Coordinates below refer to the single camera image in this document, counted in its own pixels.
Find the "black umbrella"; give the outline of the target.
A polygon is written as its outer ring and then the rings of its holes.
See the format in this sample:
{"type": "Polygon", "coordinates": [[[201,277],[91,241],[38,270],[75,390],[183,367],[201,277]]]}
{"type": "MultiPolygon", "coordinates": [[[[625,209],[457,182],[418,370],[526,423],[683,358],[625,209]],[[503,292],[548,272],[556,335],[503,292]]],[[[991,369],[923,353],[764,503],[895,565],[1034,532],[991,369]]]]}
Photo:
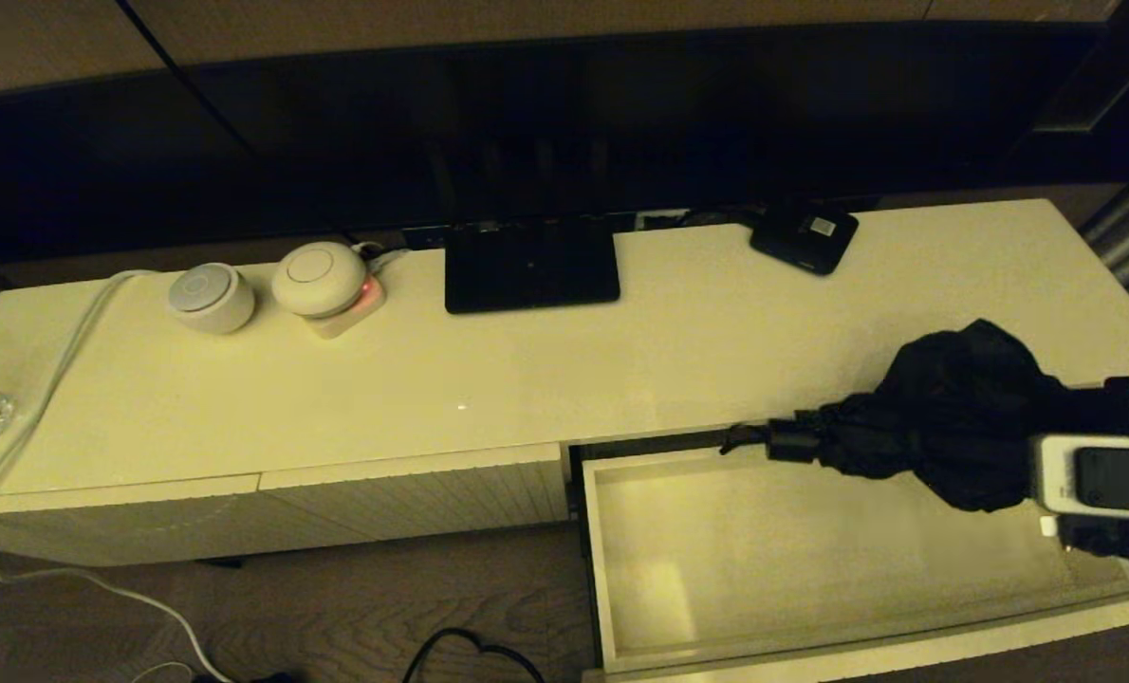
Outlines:
{"type": "Polygon", "coordinates": [[[910,472],[952,508],[994,513],[1031,493],[1034,437],[1085,427],[1075,389],[1007,330],[978,319],[902,345],[872,392],[732,424],[719,450],[761,444],[769,459],[869,480],[910,472]]]}

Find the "white cabinet drawer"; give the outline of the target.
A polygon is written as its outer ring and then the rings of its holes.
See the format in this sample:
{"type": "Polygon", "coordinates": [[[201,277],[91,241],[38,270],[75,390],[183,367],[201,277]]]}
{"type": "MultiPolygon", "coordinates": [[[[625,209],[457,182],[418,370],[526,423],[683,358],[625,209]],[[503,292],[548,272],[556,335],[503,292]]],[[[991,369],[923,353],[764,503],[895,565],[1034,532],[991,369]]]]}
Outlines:
{"type": "Polygon", "coordinates": [[[583,683],[821,683],[1129,627],[1129,562],[1032,504],[720,452],[724,434],[570,446],[598,669],[583,683]]]}

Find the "white tv cabinet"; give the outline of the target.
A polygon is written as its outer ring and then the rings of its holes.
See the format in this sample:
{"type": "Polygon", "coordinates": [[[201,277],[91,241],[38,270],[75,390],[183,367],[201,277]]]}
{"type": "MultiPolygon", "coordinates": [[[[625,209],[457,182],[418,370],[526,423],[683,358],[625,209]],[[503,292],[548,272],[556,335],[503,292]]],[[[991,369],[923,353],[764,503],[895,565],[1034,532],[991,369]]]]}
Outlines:
{"type": "MultiPolygon", "coordinates": [[[[120,284],[0,493],[259,475],[448,452],[719,431],[874,388],[901,345],[989,319],[1069,385],[1129,376],[1129,295],[1045,200],[869,212],[833,275],[739,225],[625,233],[609,305],[456,316],[444,254],[380,272],[385,305],[321,339],[259,303],[230,336],[120,284]]],[[[227,555],[349,544],[257,491],[227,555]]]]}

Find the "black box with white label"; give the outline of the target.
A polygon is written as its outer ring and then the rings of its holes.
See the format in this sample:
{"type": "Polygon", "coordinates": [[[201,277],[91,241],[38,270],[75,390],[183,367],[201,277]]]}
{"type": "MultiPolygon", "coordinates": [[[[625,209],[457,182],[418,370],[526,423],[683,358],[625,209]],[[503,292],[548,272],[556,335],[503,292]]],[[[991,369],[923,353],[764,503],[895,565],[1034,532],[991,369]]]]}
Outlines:
{"type": "Polygon", "coordinates": [[[750,247],[813,275],[832,275],[859,225],[854,214],[826,205],[769,205],[751,228],[750,247]]]}

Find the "large black television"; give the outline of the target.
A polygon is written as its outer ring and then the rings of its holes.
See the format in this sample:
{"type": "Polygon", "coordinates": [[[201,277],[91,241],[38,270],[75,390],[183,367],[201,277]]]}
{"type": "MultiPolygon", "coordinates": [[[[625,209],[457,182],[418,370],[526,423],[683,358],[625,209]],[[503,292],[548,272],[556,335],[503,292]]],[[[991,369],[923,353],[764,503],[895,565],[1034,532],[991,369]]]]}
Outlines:
{"type": "Polygon", "coordinates": [[[192,65],[0,96],[0,263],[554,213],[1129,179],[1104,25],[843,25],[192,65]]]}

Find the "white ribbed cabinet front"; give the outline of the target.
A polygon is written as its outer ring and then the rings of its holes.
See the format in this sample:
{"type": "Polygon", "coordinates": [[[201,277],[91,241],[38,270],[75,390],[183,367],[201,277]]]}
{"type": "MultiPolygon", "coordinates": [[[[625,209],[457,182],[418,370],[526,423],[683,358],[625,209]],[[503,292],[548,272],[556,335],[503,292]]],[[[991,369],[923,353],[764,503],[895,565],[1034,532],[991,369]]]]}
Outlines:
{"type": "Polygon", "coordinates": [[[564,470],[548,443],[265,472],[259,489],[376,542],[567,522],[564,470]]]}
{"type": "Polygon", "coordinates": [[[0,552],[110,567],[230,553],[259,475],[0,493],[0,552]]]}

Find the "white power strip red light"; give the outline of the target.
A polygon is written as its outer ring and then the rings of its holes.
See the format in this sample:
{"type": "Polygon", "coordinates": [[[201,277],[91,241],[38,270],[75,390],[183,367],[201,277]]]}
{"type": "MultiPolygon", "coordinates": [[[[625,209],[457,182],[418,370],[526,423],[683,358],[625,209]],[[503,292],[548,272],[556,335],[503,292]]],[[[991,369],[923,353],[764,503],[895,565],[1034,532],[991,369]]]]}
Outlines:
{"type": "Polygon", "coordinates": [[[322,317],[305,317],[304,323],[312,330],[314,336],[325,339],[336,339],[343,336],[347,330],[357,327],[364,323],[375,312],[379,310],[387,300],[385,286],[377,275],[365,278],[360,294],[356,303],[347,306],[336,314],[322,317]]]}

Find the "white round dome device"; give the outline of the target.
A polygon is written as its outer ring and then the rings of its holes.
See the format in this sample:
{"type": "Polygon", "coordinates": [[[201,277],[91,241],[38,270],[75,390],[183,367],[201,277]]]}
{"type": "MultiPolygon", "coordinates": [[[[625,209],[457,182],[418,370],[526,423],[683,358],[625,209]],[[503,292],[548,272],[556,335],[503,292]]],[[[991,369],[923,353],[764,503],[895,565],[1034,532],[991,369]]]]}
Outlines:
{"type": "Polygon", "coordinates": [[[331,317],[364,295],[369,268],[355,249],[335,242],[314,242],[279,261],[270,291],[285,310],[306,319],[331,317]]]}

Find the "white speaker with grey top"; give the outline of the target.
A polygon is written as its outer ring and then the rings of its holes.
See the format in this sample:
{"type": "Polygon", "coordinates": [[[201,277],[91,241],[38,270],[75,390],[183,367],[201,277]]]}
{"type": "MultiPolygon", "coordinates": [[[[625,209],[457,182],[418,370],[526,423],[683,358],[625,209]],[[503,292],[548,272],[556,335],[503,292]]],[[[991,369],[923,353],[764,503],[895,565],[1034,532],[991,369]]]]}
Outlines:
{"type": "Polygon", "coordinates": [[[256,297],[238,268],[208,263],[189,268],[170,284],[166,310],[184,327],[229,336],[250,322],[256,297]]]}

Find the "dark framed wall panel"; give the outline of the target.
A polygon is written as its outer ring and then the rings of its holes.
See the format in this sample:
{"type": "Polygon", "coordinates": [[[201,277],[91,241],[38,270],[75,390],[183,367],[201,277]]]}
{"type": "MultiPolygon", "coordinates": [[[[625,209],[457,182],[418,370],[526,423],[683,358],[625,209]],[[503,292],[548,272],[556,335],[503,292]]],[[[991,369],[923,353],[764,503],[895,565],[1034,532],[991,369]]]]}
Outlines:
{"type": "Polygon", "coordinates": [[[1129,91],[1129,0],[1117,0],[1099,42],[1049,100],[1036,133],[1089,133],[1129,91]]]}

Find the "black television base plate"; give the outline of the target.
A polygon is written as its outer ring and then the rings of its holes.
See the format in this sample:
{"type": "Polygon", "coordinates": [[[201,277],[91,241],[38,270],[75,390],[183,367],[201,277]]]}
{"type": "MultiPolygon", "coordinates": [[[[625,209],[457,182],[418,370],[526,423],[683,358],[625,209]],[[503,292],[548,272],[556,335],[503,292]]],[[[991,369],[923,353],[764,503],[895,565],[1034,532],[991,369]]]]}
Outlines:
{"type": "Polygon", "coordinates": [[[616,303],[614,237],[589,219],[508,222],[446,233],[446,294],[453,315],[616,303]]]}

